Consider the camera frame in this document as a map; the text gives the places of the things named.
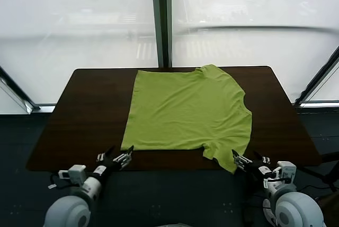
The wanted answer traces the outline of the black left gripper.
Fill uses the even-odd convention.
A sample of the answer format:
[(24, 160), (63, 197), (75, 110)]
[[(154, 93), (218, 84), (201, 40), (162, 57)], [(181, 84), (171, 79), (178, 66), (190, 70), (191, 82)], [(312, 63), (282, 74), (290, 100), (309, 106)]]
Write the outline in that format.
[(116, 171), (124, 169), (131, 161), (133, 148), (131, 146), (128, 150), (116, 158), (112, 159), (112, 152), (115, 146), (108, 148), (103, 153), (97, 155), (96, 168), (92, 172), (92, 177), (98, 181), (107, 181), (108, 177)]

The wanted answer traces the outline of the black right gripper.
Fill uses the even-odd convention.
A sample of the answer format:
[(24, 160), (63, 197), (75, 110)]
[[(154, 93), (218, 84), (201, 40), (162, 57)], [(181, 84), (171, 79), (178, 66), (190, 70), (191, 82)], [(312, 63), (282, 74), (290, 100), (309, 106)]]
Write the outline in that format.
[(267, 178), (267, 164), (271, 164), (271, 160), (267, 156), (261, 155), (257, 151), (253, 151), (255, 160), (239, 155), (235, 150), (232, 150), (234, 163), (238, 168), (246, 172), (246, 178), (249, 181), (263, 181)]

